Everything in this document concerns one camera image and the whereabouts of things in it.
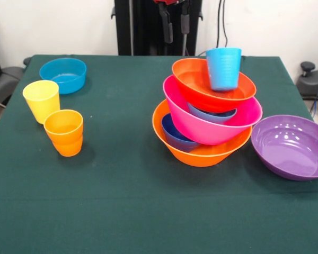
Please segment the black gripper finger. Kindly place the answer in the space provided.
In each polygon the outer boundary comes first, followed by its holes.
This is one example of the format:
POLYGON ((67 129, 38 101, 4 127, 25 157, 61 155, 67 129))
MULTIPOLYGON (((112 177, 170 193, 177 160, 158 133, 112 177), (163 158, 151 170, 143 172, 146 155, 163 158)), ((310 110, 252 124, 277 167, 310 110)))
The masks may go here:
POLYGON ((190 3, 183 2, 181 11, 181 32, 182 34, 188 34, 190 31, 190 18, 189 18, 189 9, 190 3))
POLYGON ((165 3, 159 3, 158 7, 160 16, 162 18, 164 41, 165 43, 170 44, 173 42, 173 29, 170 14, 165 3))

